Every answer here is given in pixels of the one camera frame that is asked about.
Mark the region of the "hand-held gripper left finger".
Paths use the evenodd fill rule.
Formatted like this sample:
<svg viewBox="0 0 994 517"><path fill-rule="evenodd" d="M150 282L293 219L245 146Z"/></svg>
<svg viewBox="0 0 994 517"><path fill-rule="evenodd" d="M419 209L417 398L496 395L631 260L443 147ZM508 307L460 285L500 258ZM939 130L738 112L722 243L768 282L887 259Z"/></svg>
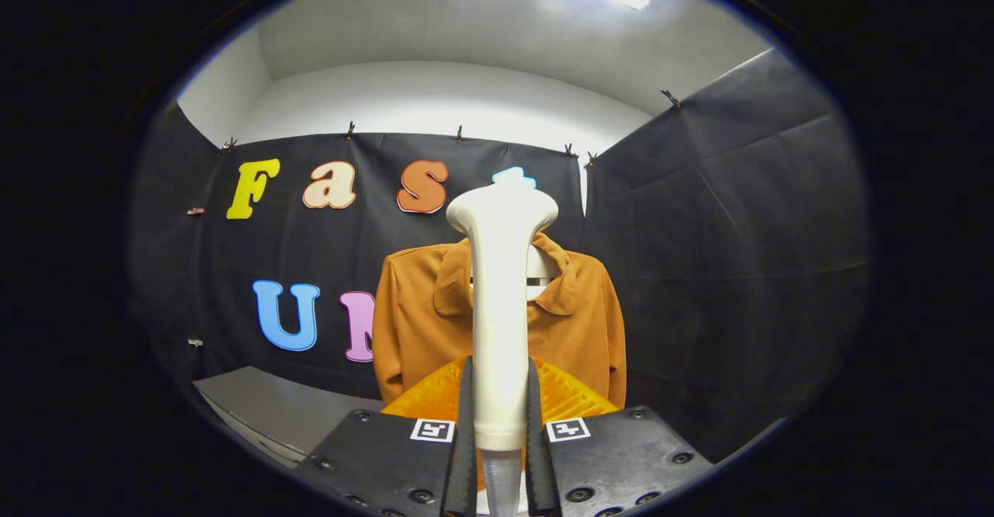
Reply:
<svg viewBox="0 0 994 517"><path fill-rule="evenodd" d="M409 418L349 411L299 463L294 476L362 516L475 516L477 464L473 360L438 372L430 401L450 400L455 414Z"/></svg>

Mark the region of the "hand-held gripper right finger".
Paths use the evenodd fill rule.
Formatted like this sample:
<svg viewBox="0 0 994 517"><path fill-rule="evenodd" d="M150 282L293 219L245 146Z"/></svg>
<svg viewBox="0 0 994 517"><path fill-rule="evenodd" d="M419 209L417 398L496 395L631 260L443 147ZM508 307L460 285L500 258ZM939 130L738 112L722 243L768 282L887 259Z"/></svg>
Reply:
<svg viewBox="0 0 994 517"><path fill-rule="evenodd" d="M525 485L531 516L632 516L711 469L651 408L617 408L573 376L532 360Z"/></svg>

